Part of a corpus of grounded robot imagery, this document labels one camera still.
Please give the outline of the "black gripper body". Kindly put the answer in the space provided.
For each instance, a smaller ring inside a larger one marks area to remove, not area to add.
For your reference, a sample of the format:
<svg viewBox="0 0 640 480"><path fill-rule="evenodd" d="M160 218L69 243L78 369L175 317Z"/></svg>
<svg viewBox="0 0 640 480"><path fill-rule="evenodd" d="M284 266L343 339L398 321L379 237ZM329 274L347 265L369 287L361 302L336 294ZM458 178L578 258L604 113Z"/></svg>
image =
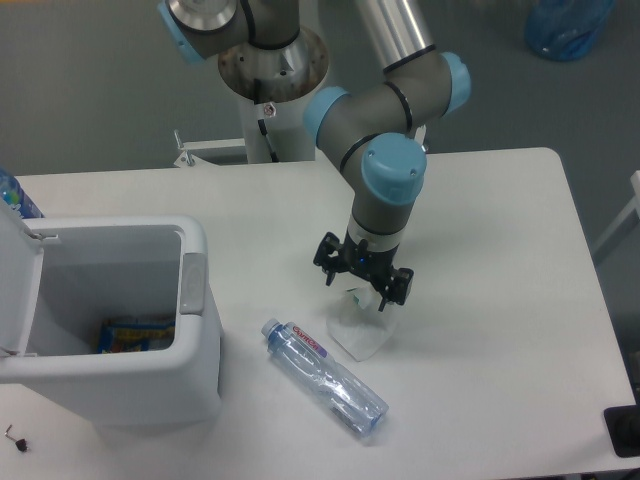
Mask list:
<svg viewBox="0 0 640 480"><path fill-rule="evenodd" d="M370 283L375 290L384 290L397 275L393 266L398 246L385 251L372 251L366 241L357 244L346 235L343 257L347 271Z"/></svg>

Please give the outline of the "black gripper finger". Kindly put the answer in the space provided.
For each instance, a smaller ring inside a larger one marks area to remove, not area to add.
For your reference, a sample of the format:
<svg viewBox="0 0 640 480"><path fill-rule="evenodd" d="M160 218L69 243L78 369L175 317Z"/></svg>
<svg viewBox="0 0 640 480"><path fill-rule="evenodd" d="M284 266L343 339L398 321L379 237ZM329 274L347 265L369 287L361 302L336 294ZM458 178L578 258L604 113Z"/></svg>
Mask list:
<svg viewBox="0 0 640 480"><path fill-rule="evenodd" d="M388 304L404 305L411 291L414 271L410 268L390 267L383 273L375 274L371 285L380 294L378 311L383 312Z"/></svg>
<svg viewBox="0 0 640 480"><path fill-rule="evenodd" d="M349 264L344 257L344 245L332 232L324 235L316 250L313 263L326 275L326 286L333 283L337 274L349 271Z"/></svg>

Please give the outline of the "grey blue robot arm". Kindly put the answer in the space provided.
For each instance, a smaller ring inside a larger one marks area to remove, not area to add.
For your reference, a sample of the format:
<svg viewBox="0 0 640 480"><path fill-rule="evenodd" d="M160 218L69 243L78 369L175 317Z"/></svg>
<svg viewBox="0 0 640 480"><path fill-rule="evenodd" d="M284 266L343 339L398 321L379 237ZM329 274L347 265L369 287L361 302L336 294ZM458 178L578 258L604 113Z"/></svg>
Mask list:
<svg viewBox="0 0 640 480"><path fill-rule="evenodd" d="M361 1L384 79L362 94L330 87L326 44L296 1L162 1L174 45L192 64L215 58L236 97L251 163L323 153L352 188L346 234L326 234L314 262L328 280L350 273L382 305L403 304L414 273L393 264L426 173L418 128L462 106L466 65L439 52L413 1Z"/></svg>

